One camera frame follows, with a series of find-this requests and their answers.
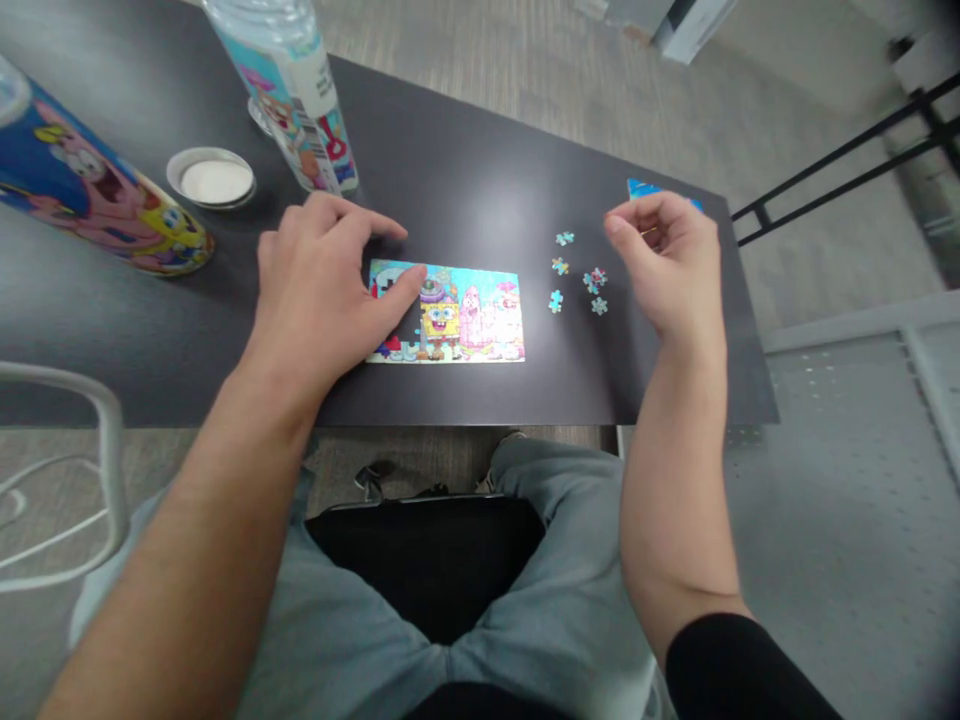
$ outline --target spongebob puzzle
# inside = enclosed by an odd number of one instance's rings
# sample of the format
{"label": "spongebob puzzle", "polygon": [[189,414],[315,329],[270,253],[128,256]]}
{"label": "spongebob puzzle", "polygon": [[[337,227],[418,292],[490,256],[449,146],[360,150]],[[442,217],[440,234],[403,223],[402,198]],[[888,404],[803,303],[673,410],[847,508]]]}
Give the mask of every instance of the spongebob puzzle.
{"label": "spongebob puzzle", "polygon": [[[370,262],[370,293],[389,292],[415,263]],[[427,265],[418,327],[401,325],[369,363],[523,362],[520,282],[513,273]]]}

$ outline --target person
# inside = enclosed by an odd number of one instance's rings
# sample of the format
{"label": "person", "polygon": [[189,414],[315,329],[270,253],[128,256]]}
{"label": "person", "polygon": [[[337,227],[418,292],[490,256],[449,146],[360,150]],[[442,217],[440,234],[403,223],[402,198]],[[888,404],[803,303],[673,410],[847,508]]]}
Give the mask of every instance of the person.
{"label": "person", "polygon": [[510,590],[442,647],[323,555],[298,491],[318,407],[396,327],[425,268],[374,299],[363,248],[406,231],[321,193],[288,208],[260,238],[249,343],[179,475],[86,578],[76,647],[40,716],[639,718],[655,659],[680,718],[837,717],[741,594],[716,226],[665,192],[604,228],[661,339],[626,465],[502,443],[490,480],[546,532]]}

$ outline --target finger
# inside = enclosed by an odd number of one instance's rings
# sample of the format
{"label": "finger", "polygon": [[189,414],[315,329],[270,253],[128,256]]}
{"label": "finger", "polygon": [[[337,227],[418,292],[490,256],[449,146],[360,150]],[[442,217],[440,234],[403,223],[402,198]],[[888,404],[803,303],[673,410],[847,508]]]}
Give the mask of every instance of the finger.
{"label": "finger", "polygon": [[277,247],[277,232],[271,230],[261,233],[260,243],[257,245],[257,266],[260,268],[260,287],[263,288],[264,279],[273,267],[273,256]]}
{"label": "finger", "polygon": [[373,229],[374,235],[385,235],[397,240],[403,240],[408,235],[406,228],[404,228],[396,220],[388,218],[386,215],[381,215],[373,210],[367,210],[366,208],[362,208],[356,203],[352,203],[349,200],[344,200],[343,198],[334,197],[333,195],[326,195],[326,193],[318,194],[325,195],[329,199],[330,206],[336,212],[338,220],[353,213],[366,213],[370,216],[370,225]]}
{"label": "finger", "polygon": [[666,244],[667,236],[663,233],[660,228],[654,228],[653,230],[647,230],[647,232],[642,233],[643,239],[654,250],[663,248]]}
{"label": "finger", "polygon": [[303,208],[299,205],[291,205],[283,211],[283,217],[280,219],[280,227],[277,230],[278,242],[289,245],[296,240],[300,232],[300,221]]}
{"label": "finger", "polygon": [[652,259],[657,258],[637,229],[619,215],[608,215],[603,221],[603,229],[631,275],[642,271]]}
{"label": "finger", "polygon": [[417,265],[407,269],[387,293],[375,300],[377,329],[386,337],[403,319],[410,306],[420,297],[420,288],[427,279],[427,267]]}
{"label": "finger", "polygon": [[618,205],[609,213],[621,217],[640,229],[641,232],[654,227],[669,231],[670,226],[688,216],[697,216],[700,211],[692,202],[674,192],[658,192],[645,195]]}
{"label": "finger", "polygon": [[359,255],[373,235],[388,235],[403,239],[407,236],[407,231],[388,217],[357,208],[337,222],[327,233],[327,241],[351,248]]}
{"label": "finger", "polygon": [[323,237],[330,228],[337,224],[340,214],[334,200],[339,200],[325,192],[310,193],[310,197],[303,204],[303,229],[315,237]]}

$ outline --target left hand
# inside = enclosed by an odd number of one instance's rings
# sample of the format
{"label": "left hand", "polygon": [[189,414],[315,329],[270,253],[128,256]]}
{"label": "left hand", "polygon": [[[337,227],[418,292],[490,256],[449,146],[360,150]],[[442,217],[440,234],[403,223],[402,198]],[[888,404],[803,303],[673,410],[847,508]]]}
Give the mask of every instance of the left hand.
{"label": "left hand", "polygon": [[407,236],[398,223],[315,192],[260,236],[260,299],[239,370],[319,403],[336,380],[400,324],[419,297],[426,267],[407,270],[382,298],[360,275],[371,235]]}

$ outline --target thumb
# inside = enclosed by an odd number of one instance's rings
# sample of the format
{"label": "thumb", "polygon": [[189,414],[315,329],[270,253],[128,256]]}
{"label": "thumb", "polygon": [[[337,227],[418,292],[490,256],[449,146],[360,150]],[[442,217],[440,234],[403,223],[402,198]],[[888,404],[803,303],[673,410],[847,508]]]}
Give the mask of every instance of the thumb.
{"label": "thumb", "polygon": [[603,229],[631,274],[642,271],[658,257],[640,232],[622,217],[608,215],[603,221]]}
{"label": "thumb", "polygon": [[427,266],[417,265],[408,268],[387,293],[377,300],[378,320],[382,323],[384,334],[393,330],[403,319],[414,301],[420,297],[420,287],[427,279]]}

